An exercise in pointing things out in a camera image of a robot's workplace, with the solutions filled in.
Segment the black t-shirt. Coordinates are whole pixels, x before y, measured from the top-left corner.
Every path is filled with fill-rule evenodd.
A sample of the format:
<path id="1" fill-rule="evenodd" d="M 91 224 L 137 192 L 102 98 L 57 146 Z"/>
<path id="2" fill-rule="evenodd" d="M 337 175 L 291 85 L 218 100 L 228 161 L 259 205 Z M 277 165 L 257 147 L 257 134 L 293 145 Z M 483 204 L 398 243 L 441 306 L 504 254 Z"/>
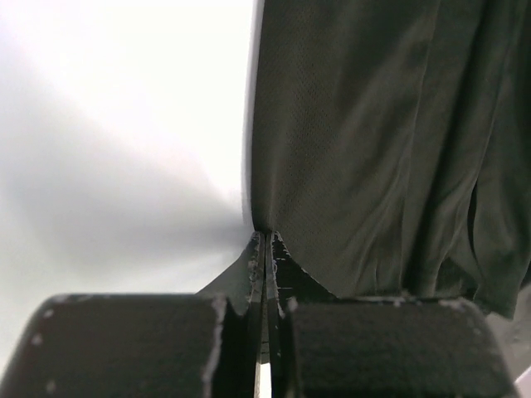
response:
<path id="1" fill-rule="evenodd" d="M 267 1 L 255 227 L 339 297 L 462 295 L 530 265 L 530 4 Z"/>

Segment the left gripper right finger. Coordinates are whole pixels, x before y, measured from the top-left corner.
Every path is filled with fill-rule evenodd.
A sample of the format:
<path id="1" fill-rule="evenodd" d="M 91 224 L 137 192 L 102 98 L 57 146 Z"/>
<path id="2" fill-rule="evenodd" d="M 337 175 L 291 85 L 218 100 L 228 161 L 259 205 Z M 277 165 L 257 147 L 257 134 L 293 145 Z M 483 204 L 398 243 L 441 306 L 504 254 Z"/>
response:
<path id="1" fill-rule="evenodd" d="M 515 397 L 493 333 L 462 298 L 340 299 L 265 247 L 275 397 Z"/>

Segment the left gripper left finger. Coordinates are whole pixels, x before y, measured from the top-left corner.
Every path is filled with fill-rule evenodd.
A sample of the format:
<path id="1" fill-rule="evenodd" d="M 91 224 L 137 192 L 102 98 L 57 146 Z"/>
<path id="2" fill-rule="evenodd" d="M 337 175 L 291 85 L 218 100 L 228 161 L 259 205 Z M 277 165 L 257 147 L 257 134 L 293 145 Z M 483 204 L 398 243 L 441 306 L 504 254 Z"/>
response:
<path id="1" fill-rule="evenodd" d="M 27 323 L 4 397 L 255 397 L 265 238 L 196 294 L 63 294 Z"/>

